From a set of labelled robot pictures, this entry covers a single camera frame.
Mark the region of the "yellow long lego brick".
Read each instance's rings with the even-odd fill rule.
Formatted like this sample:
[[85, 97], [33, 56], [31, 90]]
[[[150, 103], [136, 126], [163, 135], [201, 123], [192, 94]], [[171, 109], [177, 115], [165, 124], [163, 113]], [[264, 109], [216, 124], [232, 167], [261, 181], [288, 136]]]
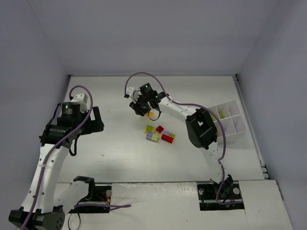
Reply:
[[150, 119], [154, 119], [154, 112], [149, 111], [145, 114], [145, 116], [149, 117]]

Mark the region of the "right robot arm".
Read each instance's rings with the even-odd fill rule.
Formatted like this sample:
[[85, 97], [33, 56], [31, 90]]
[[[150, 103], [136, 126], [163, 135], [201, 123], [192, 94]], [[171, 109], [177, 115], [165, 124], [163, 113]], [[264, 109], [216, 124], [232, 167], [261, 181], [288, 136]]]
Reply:
[[126, 88], [124, 97], [131, 99], [130, 107], [137, 115], [145, 116], [151, 110], [156, 110], [159, 114], [166, 113], [182, 121], [190, 142], [201, 150], [205, 158], [212, 183], [220, 185], [224, 181], [225, 172], [217, 156], [218, 131], [207, 109], [176, 102], [168, 94], [154, 91], [148, 83], [139, 89]]

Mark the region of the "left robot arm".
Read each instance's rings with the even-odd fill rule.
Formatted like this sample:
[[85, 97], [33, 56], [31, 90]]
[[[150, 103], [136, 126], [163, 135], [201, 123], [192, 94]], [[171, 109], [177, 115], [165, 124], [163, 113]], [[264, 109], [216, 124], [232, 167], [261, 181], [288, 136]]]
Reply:
[[48, 124], [40, 136], [40, 156], [30, 189], [20, 208], [9, 214], [9, 222], [18, 229], [60, 230], [76, 204], [94, 197], [94, 178], [86, 176], [77, 176], [60, 196], [54, 196], [65, 158], [76, 155], [71, 151], [73, 141], [104, 129], [99, 108], [82, 112], [82, 106], [81, 102], [62, 103], [57, 123]]

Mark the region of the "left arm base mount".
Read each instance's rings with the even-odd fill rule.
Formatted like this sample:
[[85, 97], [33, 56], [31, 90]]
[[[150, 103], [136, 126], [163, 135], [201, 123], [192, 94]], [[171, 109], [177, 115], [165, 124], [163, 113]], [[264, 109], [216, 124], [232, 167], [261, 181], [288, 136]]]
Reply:
[[68, 229], [70, 226], [71, 217], [73, 214], [77, 214], [79, 225], [77, 230], [81, 227], [81, 214], [94, 214], [94, 213], [109, 213], [110, 211], [118, 210], [121, 208], [129, 208], [131, 204], [125, 205], [112, 205], [112, 186], [111, 185], [96, 185], [94, 178], [77, 176], [73, 180], [74, 182], [84, 182], [89, 185], [89, 192], [85, 198], [82, 198], [74, 206], [74, 209], [69, 211], [70, 216], [67, 221]]

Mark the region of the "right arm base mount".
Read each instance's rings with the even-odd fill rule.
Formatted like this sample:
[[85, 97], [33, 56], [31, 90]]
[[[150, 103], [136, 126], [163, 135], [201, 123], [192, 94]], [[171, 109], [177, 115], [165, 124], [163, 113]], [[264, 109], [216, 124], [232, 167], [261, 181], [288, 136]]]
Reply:
[[244, 210], [245, 206], [238, 182], [223, 185], [218, 199], [216, 192], [219, 186], [215, 184], [197, 184], [200, 211]]

